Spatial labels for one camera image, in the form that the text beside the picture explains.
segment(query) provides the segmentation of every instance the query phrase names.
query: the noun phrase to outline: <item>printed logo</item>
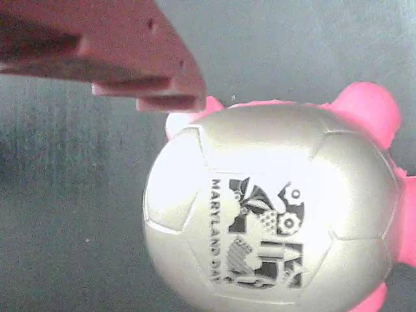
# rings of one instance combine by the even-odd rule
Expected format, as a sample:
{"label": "printed logo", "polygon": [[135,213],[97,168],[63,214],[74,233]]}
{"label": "printed logo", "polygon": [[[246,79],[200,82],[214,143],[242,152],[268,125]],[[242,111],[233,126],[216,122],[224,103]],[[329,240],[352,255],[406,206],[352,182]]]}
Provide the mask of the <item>printed logo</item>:
{"label": "printed logo", "polygon": [[[302,274],[306,272],[303,246],[288,243],[287,239],[282,241],[302,227],[301,190],[292,182],[276,190],[269,185],[259,185],[251,177],[223,181],[222,185],[227,185],[234,193],[239,213],[223,230],[225,233],[221,233],[218,226],[221,221],[220,182],[213,180],[211,190],[212,281],[250,289],[302,287]],[[230,235],[231,240],[221,250],[222,235]]]}

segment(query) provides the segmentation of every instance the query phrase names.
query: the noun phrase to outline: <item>ball panel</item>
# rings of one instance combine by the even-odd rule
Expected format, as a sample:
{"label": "ball panel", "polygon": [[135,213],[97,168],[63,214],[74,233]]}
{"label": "ball panel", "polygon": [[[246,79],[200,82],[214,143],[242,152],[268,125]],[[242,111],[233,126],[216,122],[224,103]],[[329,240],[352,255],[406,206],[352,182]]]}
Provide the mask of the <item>ball panel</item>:
{"label": "ball panel", "polygon": [[334,181],[325,184],[326,192],[344,194],[328,211],[337,237],[381,237],[397,204],[398,188],[378,150],[359,135],[332,133],[315,159],[331,164],[343,181],[341,185]]}
{"label": "ball panel", "polygon": [[181,234],[172,235],[144,226],[149,254],[156,271],[187,302],[199,309],[213,309],[212,288]]}
{"label": "ball panel", "polygon": [[398,262],[402,246],[403,213],[402,203],[399,200],[391,215],[390,223],[383,234],[383,241],[391,255],[393,264]]}
{"label": "ball panel", "polygon": [[310,114],[319,120],[325,132],[351,132],[355,131],[353,127],[348,125],[342,118],[338,117],[332,111],[314,107],[310,110]]}
{"label": "ball panel", "polygon": [[269,173],[304,163],[324,137],[319,121],[296,105],[226,109],[195,124],[210,168],[226,172]]}
{"label": "ball panel", "polygon": [[374,291],[390,269],[381,239],[337,240],[300,300],[304,311],[348,311]]}
{"label": "ball panel", "polygon": [[180,231],[186,222],[208,168],[198,130],[184,129],[162,150],[151,169],[144,198],[145,217]]}
{"label": "ball panel", "polygon": [[[325,219],[321,217],[320,212],[306,214],[305,218],[302,219],[302,225],[299,224],[300,229],[298,231],[291,235],[279,235],[276,228],[270,231],[265,226],[265,220],[271,222],[278,215],[277,211],[264,212],[259,216],[250,212],[245,217],[245,222],[243,221],[244,230],[235,233],[233,232],[234,226],[237,222],[242,225],[240,221],[244,217],[241,215],[241,206],[235,197],[236,194],[231,189],[231,183],[236,180],[245,181],[248,175],[212,173],[212,177],[211,184],[206,184],[202,188],[194,202],[193,213],[183,232],[183,237],[186,237],[207,279],[212,281],[214,292],[231,298],[262,300],[270,303],[296,302],[319,270],[332,243]],[[267,190],[266,193],[269,196],[272,196],[273,193],[279,194],[281,188],[285,189],[286,192],[289,189],[289,187],[285,187],[288,177],[276,177],[274,175],[249,175],[249,177],[250,180],[255,181],[255,188],[261,187],[262,190]],[[309,196],[303,192],[305,190],[303,183],[292,181],[292,185],[296,186],[296,190],[299,187],[300,196],[298,199],[302,203],[305,201],[309,211],[312,212],[315,208],[319,208],[310,206]],[[256,194],[256,198],[261,200],[260,193],[256,192]],[[280,213],[283,215],[292,214],[290,212]],[[250,249],[249,252],[244,254],[242,250],[237,252],[240,256],[239,263],[238,261],[235,262],[236,258],[231,259],[235,256],[234,252],[231,252],[231,247],[237,238]],[[279,267],[281,260],[283,261],[282,265],[285,263],[284,268]],[[249,273],[250,268],[255,270],[259,267],[255,266],[252,261],[259,261],[259,265],[263,265],[263,267],[265,267],[265,263],[268,263],[268,269],[275,268],[278,270],[276,275],[270,279],[271,287],[259,290],[239,286],[242,278],[247,280],[254,278],[253,274]],[[246,273],[242,274],[241,279],[237,278],[237,281],[233,281],[231,284],[225,281],[228,278],[230,268],[233,266],[235,270],[239,269]],[[295,275],[299,278],[299,285],[296,287],[288,287],[285,281],[280,280],[284,278],[285,273],[290,275],[293,274],[292,272],[300,274]]]}

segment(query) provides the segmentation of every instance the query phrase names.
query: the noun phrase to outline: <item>pink fin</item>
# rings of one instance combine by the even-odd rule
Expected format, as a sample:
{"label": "pink fin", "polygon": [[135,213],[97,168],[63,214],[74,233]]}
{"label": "pink fin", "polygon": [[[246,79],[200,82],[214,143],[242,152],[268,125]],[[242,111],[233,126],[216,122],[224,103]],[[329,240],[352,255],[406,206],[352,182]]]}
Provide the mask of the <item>pink fin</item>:
{"label": "pink fin", "polygon": [[368,132],[383,149],[388,149],[402,123],[395,99],[382,86],[353,83],[323,108]]}
{"label": "pink fin", "polygon": [[221,111],[224,106],[213,96],[207,97],[207,106],[201,112],[173,112],[169,114],[166,120],[166,135],[168,139],[176,135],[180,130],[185,128],[188,124],[207,116],[212,112]]}
{"label": "pink fin", "polygon": [[416,177],[403,177],[404,224],[399,261],[416,268]]}
{"label": "pink fin", "polygon": [[362,303],[350,312],[377,312],[382,308],[386,294],[387,286],[383,282],[370,296],[366,297]]}

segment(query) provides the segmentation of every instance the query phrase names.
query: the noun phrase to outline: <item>white soccer ball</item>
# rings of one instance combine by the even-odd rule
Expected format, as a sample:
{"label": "white soccer ball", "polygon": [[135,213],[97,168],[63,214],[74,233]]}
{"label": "white soccer ball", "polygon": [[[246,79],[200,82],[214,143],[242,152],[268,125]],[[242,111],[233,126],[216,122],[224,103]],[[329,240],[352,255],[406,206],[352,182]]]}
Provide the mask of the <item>white soccer ball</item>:
{"label": "white soccer ball", "polygon": [[146,240],[202,311],[348,311],[397,260],[399,193],[388,156],[330,112],[226,109],[155,161]]}

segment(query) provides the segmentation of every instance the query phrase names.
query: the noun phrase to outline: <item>table surface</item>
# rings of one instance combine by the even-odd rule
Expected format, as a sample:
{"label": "table surface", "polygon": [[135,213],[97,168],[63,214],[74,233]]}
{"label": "table surface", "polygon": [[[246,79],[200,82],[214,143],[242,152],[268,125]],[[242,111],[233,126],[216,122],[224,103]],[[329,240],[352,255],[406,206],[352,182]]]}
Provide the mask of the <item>table surface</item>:
{"label": "table surface", "polygon": [[[416,174],[411,1],[157,2],[226,105],[384,85],[404,119],[391,155]],[[155,273],[142,234],[165,118],[87,84],[0,76],[0,311],[193,311]],[[382,311],[415,310],[416,270],[398,265],[387,284]]]}

